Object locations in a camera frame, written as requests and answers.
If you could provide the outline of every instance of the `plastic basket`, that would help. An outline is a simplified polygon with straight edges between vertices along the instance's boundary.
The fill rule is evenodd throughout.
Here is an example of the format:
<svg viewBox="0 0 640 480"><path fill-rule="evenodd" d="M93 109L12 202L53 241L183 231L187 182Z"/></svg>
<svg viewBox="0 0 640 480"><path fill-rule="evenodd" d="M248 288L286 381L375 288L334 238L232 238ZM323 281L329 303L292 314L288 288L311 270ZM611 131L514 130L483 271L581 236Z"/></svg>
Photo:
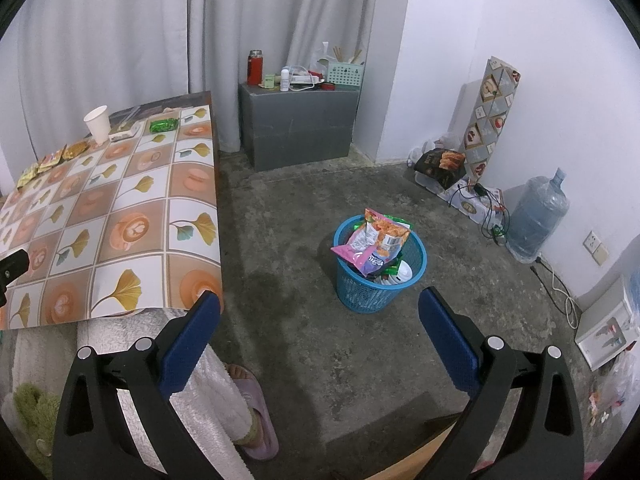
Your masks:
<svg viewBox="0 0 640 480"><path fill-rule="evenodd" d="M329 63L326 80L338 85L360 86L364 65L351 63Z"/></svg>
<svg viewBox="0 0 640 480"><path fill-rule="evenodd" d="M364 215L357 215L345 220L335 232L334 247L347 243L353 233L353 225L363 219ZM427 268L427 251L414 232L411 232L402 246L402 256L414 275L408 282L400 285L379 285L370 282L351 270L340 256L336 256L336 291L340 301L345 307L359 314L373 314L385 308L402 290L417 282Z"/></svg>

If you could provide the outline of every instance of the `red thermos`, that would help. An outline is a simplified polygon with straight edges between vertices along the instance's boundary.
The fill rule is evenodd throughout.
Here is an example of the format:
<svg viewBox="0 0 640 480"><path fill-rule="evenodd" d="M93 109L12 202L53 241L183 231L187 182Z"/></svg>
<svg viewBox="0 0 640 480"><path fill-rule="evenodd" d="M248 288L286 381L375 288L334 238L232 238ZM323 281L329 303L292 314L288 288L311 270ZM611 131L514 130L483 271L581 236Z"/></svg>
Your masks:
<svg viewBox="0 0 640 480"><path fill-rule="evenodd" d="M246 83L257 86L262 82L262 51L252 50L246 66Z"/></svg>

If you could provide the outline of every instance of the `gray curtain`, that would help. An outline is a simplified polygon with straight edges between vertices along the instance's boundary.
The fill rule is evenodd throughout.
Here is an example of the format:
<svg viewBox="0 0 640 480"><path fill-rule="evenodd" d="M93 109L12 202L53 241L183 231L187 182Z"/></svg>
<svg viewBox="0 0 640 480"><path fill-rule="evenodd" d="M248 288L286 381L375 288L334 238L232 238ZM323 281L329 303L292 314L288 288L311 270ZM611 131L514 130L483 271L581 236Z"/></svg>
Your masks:
<svg viewBox="0 0 640 480"><path fill-rule="evenodd" d="M366 50L373 3L27 0L0 43L0 53L8 53L0 64L12 69L0 81L8 103L0 112L10 117L0 132L0 162L4 152L17 179L36 156L84 136L82 117L94 107L116 111L206 89L220 146L237 151L238 83L246 78L249 50L263 50L264 73L308 66L322 41L346 55ZM17 158L15 135L22 137Z"/></svg>
<svg viewBox="0 0 640 480"><path fill-rule="evenodd" d="M274 74L309 66L322 41L348 55L366 50L374 1L190 0L190 90L212 91L221 149L240 149L238 83L251 49L262 50L264 73Z"/></svg>

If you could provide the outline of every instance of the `power cord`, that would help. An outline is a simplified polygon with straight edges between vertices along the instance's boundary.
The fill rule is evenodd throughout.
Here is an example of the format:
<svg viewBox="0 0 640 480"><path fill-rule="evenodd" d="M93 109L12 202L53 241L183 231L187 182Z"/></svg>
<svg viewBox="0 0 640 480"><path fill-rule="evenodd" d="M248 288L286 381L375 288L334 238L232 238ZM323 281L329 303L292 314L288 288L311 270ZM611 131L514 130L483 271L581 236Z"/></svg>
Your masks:
<svg viewBox="0 0 640 480"><path fill-rule="evenodd" d="M560 312L562 312L564 314L564 316L566 317L566 322L569 324L569 326L571 328L573 328L574 330L576 330L578 328L578 321L579 321L578 320L578 312L576 310L576 306L578 305L577 302L574 300L574 298L571 297L571 295L569 294L569 289L566 288L566 285L564 284L564 282L560 278L558 278L558 281L560 283L562 283L562 286L564 287L564 290L561 290L561 289L556 287L556 284L555 284L556 272L554 271L554 268L553 268L553 266L551 264L549 264L549 267L547 267L546 263L540 257L536 258L536 262L541 264L543 267L545 267L546 270L551 272L551 288L554 291L559 292L560 294L562 294L564 296L564 312L562 312L562 309L558 306L558 304L556 303L556 300L554 299L553 295L551 294L549 289L546 287L546 284L542 280L540 275L538 274L538 270L536 269L536 267L535 266L530 266L529 269L531 269L532 272L536 275L536 277L540 280L540 283L542 283L542 286L545 288L546 293L549 296L549 298L551 299L551 301L554 304L554 306Z"/></svg>
<svg viewBox="0 0 640 480"><path fill-rule="evenodd" d="M476 194L476 196L487 197L489 199L489 209L484 215L482 222L479 224L480 234L487 240L493 240L495 243L498 243L497 237L506 236L507 232L509 231L509 227L511 224L511 215L509 213L509 210L506 208L506 206L501 200L498 200L498 198L496 198L491 193L489 193L489 191L479 182L476 182L473 185L468 184L467 186L458 186L458 188L453 192L453 194L451 195L451 198L449 199L449 206L451 206L451 203L453 202L453 198L455 197L456 193L460 192L460 195L465 198L465 196L462 195L463 189L466 189L466 190L473 189L473 192ZM494 210L494 202L496 205L499 205L503 209L503 211L506 213L506 216L505 216L506 225L504 228L496 224L493 229L489 229L489 224L491 223L491 213Z"/></svg>

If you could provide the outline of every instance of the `blue gripper pad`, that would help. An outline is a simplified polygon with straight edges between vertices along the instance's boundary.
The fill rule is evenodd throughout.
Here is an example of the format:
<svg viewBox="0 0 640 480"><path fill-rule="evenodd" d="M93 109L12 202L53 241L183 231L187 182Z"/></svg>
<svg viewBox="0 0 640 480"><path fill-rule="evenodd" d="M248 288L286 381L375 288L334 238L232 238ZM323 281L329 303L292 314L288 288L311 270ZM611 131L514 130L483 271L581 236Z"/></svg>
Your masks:
<svg viewBox="0 0 640 480"><path fill-rule="evenodd" d="M425 288L418 300L420 321L457 389L473 397L480 389L478 356L439 298Z"/></svg>
<svg viewBox="0 0 640 480"><path fill-rule="evenodd" d="M171 394L184 389L220 321L220 301L215 294L204 294L196 305L185 316L189 317L186 325L164 354L160 364L158 390L166 400ZM172 319L169 323L183 320L184 318Z"/></svg>

